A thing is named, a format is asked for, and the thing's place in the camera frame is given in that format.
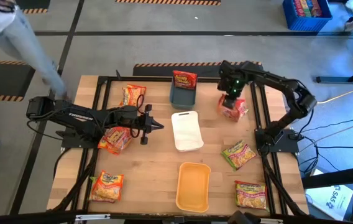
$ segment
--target gray floor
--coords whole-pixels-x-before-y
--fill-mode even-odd
[[[35,30],[68,31],[78,0],[52,1],[46,15],[29,15]],[[349,18],[342,4],[331,4],[334,19],[322,30],[341,31]],[[165,6],[155,4],[116,4],[113,1],[86,1],[77,26],[78,31],[120,30],[211,30],[288,32],[281,1],[223,1],[221,6]],[[39,37],[56,61],[66,40]],[[8,60],[0,51],[0,60]],[[317,84],[318,75],[353,74],[353,36],[351,37],[215,37],[215,36],[90,36],[74,37],[62,78],[72,97],[81,75],[131,75],[135,63],[215,62],[228,60],[261,61],[266,70],[300,79],[319,101],[352,90],[353,85]],[[6,214],[24,167],[33,133],[25,126],[27,100],[47,95],[48,88],[38,74],[25,100],[0,102],[0,215]],[[315,108],[309,128],[353,118],[353,94]],[[299,129],[308,118],[293,124]],[[318,139],[350,124],[306,133]],[[62,127],[48,124],[46,133]],[[301,148],[307,142],[300,142]],[[353,129],[319,142],[320,146],[353,146]],[[21,212],[45,210],[52,184],[53,163],[59,155],[60,142],[44,138],[25,194]],[[353,149],[322,149],[338,169],[353,167]],[[300,161],[314,156],[310,148]],[[333,168],[320,159],[321,168]]]

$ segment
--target gray container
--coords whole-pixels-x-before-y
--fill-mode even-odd
[[[172,107],[178,110],[191,110],[196,103],[196,89],[197,78],[196,88],[194,90],[188,90],[176,87],[174,85],[174,77],[172,76],[170,91],[170,102]]]

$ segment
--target wooden tabletop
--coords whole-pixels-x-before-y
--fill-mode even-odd
[[[93,103],[98,76],[82,76],[77,90],[75,104],[90,108]],[[99,150],[95,175],[101,170],[119,175],[124,174],[124,186],[120,202],[90,202],[90,212],[104,213],[139,213],[167,215],[231,215],[237,209],[249,211],[256,215],[269,215],[265,210],[237,208],[235,205],[235,180],[264,184],[264,171],[259,156],[233,171],[225,158],[220,155],[237,141],[243,139],[252,149],[256,149],[254,129],[255,116],[247,86],[241,98],[247,103],[249,112],[238,123],[218,115],[216,106],[221,92],[216,90],[216,83],[198,83],[196,105],[193,108],[199,114],[199,125],[204,146],[198,151],[178,152],[173,140],[171,115],[180,112],[173,109],[169,102],[169,82],[121,82],[113,81],[109,96],[108,108],[117,107],[122,98],[121,88],[127,84],[147,87],[145,104],[152,104],[150,115],[165,126],[148,135],[148,145],[140,145],[140,139],[133,139],[131,144],[119,156]],[[272,120],[280,119],[285,113],[282,94],[272,88],[266,88],[268,107]],[[72,149],[59,161],[57,174],[53,181],[48,208],[60,203],[75,183],[81,158],[81,149]],[[298,206],[306,213],[305,194],[301,182],[296,159],[289,153],[278,153],[280,172],[286,190]],[[209,209],[205,213],[193,213],[180,210],[175,204],[177,194],[178,171],[183,162],[199,162],[211,168],[209,181]],[[81,208],[85,193],[85,185],[80,192],[78,207]],[[280,213],[277,190],[273,186],[276,211]]]

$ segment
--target orange plastic tray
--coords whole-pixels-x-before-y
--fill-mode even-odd
[[[176,205],[189,212],[208,209],[208,182],[211,169],[206,164],[184,162],[179,168]]]

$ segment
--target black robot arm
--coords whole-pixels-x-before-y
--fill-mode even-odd
[[[234,107],[234,102],[241,95],[244,86],[250,82],[270,86],[285,95],[290,110],[280,120],[272,121],[264,129],[264,144],[274,146],[283,135],[282,130],[295,119],[307,116],[317,103],[314,96],[300,81],[263,71],[252,62],[232,65],[224,60],[219,68],[219,76],[221,79],[218,90],[226,91],[223,106],[228,108]]]
[[[31,121],[49,120],[74,130],[76,136],[84,141],[97,144],[107,128],[116,126],[142,131],[141,144],[147,144],[146,134],[164,128],[149,116],[152,105],[146,105],[144,112],[135,106],[123,106],[108,110],[92,110],[74,105],[65,100],[51,100],[37,96],[29,101],[26,116]]]

